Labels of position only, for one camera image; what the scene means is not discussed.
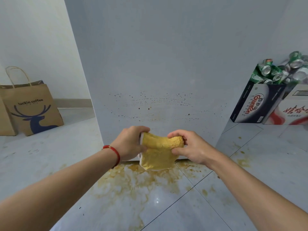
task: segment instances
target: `blue deer logo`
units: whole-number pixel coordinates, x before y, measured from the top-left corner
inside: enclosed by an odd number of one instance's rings
[[[56,125],[51,125],[51,126],[41,126],[40,125],[40,121],[43,120],[45,118],[45,116],[41,116],[42,114],[44,114],[45,112],[47,112],[50,109],[51,105],[48,106],[48,108],[46,109],[46,105],[44,105],[44,109],[40,114],[34,115],[34,116],[28,116],[28,115],[24,115],[21,112],[19,112],[17,110],[16,105],[14,105],[14,109],[15,111],[19,114],[15,114],[15,113],[11,113],[14,116],[17,117],[21,117],[21,118],[25,118],[23,119],[24,121],[30,121],[30,129],[33,132],[33,134],[37,134],[43,131],[47,131],[50,130],[52,128],[56,128],[58,126]]]

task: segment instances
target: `wall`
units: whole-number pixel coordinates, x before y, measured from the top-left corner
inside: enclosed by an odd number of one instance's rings
[[[7,66],[42,79],[54,98],[90,98],[64,0],[0,0],[0,84],[10,84]]]
[[[280,63],[289,53],[308,54],[308,0],[290,0],[267,47],[266,58]]]
[[[104,143],[146,125],[216,145],[287,1],[65,0]]]

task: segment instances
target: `luckin coffee text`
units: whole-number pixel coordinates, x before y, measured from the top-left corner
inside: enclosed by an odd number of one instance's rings
[[[32,100],[32,101],[24,101],[24,102],[21,102],[21,103],[18,102],[18,105],[32,104],[32,103],[37,103],[37,102],[40,102],[40,101],[43,101],[43,99],[36,99],[36,100]]]

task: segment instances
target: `person's left hand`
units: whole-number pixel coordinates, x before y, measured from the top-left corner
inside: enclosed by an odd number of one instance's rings
[[[110,144],[120,154],[121,161],[135,158],[140,152],[147,150],[147,147],[140,145],[139,137],[141,132],[149,132],[150,128],[145,126],[131,126],[125,128],[118,137]]]

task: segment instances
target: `person's left arm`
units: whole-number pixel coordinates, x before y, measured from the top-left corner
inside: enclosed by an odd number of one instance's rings
[[[146,147],[139,144],[145,126],[124,129],[110,144],[120,159],[130,160]],[[117,163],[110,148],[66,167],[0,202],[0,230],[50,230],[52,226]]]

